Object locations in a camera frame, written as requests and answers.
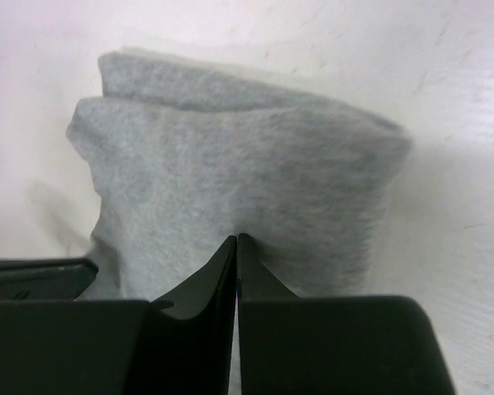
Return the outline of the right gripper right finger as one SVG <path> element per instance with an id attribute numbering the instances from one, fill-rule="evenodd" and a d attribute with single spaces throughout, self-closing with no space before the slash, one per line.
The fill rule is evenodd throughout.
<path id="1" fill-rule="evenodd" d="M 431 321 L 405 296 L 301 298 L 238 237 L 245 394 L 451 394 Z"/>

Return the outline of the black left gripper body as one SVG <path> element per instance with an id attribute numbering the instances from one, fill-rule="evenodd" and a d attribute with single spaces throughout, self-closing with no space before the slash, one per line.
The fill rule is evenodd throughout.
<path id="1" fill-rule="evenodd" d="M 0 301 L 75 300 L 98 271 L 86 257 L 0 259 Z"/>

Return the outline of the grey tank top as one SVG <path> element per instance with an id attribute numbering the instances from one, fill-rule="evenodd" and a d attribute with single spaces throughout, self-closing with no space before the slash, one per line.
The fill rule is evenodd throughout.
<path id="1" fill-rule="evenodd" d="M 67 136 L 100 196 L 90 298 L 164 294 L 229 235 L 301 295 L 359 292 L 412 148 L 395 123 L 323 96 L 168 58 L 108 53 Z"/>

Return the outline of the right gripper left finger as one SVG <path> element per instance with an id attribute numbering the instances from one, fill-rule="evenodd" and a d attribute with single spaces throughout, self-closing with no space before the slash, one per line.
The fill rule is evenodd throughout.
<path id="1" fill-rule="evenodd" d="M 0 394 L 227 393 L 235 253 L 153 301 L 0 301 Z"/>

